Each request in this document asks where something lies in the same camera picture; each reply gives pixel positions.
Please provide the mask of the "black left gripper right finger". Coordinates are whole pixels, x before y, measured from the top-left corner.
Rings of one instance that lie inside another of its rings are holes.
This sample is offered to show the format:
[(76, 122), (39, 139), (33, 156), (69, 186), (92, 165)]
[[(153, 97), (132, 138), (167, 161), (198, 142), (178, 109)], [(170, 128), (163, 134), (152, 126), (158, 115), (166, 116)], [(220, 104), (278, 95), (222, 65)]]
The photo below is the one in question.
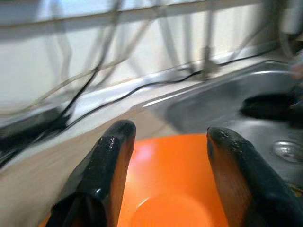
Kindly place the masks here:
[(303, 225), (303, 205), (248, 140), (209, 127), (207, 153), (229, 226)]

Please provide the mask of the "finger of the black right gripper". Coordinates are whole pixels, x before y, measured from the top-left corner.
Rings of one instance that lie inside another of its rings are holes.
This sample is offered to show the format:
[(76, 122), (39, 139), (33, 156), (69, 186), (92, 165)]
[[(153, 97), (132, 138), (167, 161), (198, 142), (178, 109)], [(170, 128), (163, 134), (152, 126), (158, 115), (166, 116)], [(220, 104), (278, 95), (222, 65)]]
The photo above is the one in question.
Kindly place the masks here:
[(257, 95), (245, 99), (240, 112), (257, 119), (302, 121), (303, 101), (290, 94)]

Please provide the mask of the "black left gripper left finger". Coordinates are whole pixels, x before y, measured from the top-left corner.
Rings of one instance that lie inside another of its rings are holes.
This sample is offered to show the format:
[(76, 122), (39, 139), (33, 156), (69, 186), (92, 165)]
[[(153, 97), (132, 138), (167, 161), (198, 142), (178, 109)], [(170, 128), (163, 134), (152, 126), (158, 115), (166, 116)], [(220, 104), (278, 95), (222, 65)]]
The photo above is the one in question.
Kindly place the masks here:
[(70, 174), (45, 226), (116, 227), (135, 136), (132, 121), (113, 123)]

